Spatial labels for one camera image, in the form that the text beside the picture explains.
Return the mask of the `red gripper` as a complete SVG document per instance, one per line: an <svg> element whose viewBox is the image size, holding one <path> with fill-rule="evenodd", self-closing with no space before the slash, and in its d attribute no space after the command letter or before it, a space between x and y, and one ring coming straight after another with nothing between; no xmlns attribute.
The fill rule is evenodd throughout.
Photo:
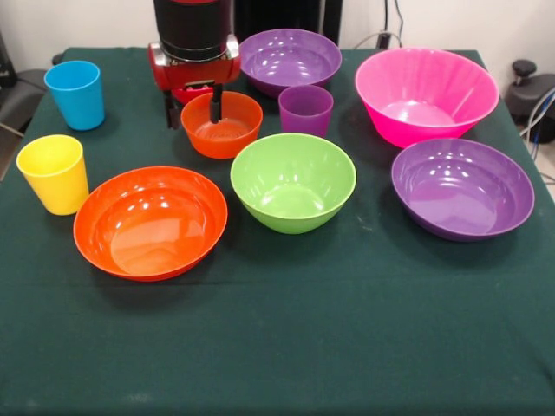
<svg viewBox="0 0 555 416"><path fill-rule="evenodd" d="M165 92L165 109L167 126L173 130L179 128L180 108L171 90L188 86L215 84L210 100L210 121L219 123L222 119L223 86L235 81L240 74L239 42L230 34L225 43L224 52L209 61L183 61L171 57L160 42L149 43L147 56L153 72L153 78L159 90Z"/></svg>

